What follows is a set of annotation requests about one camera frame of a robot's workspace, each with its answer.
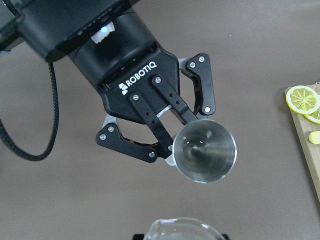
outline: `table surface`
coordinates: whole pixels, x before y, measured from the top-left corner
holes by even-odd
[[[320,204],[284,91],[320,79],[320,1],[141,0],[136,11],[178,58],[210,55],[216,113],[234,135],[232,172],[188,180],[96,145],[105,111],[72,62],[55,63],[60,125],[51,155],[28,162],[0,144],[0,239],[130,240],[156,219],[193,217],[232,240],[315,240]],[[193,105],[192,84],[181,95]],[[41,153],[52,127],[49,71],[26,44],[0,58],[0,117],[21,148]],[[161,120],[175,134],[170,113]],[[142,142],[145,126],[120,121]]]

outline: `silver cup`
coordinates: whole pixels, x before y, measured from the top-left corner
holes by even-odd
[[[172,160],[179,171],[197,183],[224,178],[235,165],[234,137],[220,123],[200,119],[185,125],[175,136]]]

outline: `transparent container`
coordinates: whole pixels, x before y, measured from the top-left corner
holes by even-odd
[[[189,217],[156,220],[143,240],[225,240],[213,227]]]

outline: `robotiq logo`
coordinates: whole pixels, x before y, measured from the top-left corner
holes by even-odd
[[[122,95],[126,95],[128,93],[128,88],[135,84],[140,78],[145,76],[152,69],[156,68],[157,64],[154,61],[149,62],[143,68],[141,68],[137,73],[132,75],[129,80],[126,80],[124,83],[120,83],[118,86],[122,90]]]

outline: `cutting board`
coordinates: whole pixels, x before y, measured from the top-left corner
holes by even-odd
[[[320,95],[320,84],[308,85]],[[313,131],[320,131],[320,124],[307,120],[303,115],[291,111],[293,122],[298,133],[305,160],[308,164],[313,184],[320,201],[320,144],[312,144],[309,141],[309,134]]]

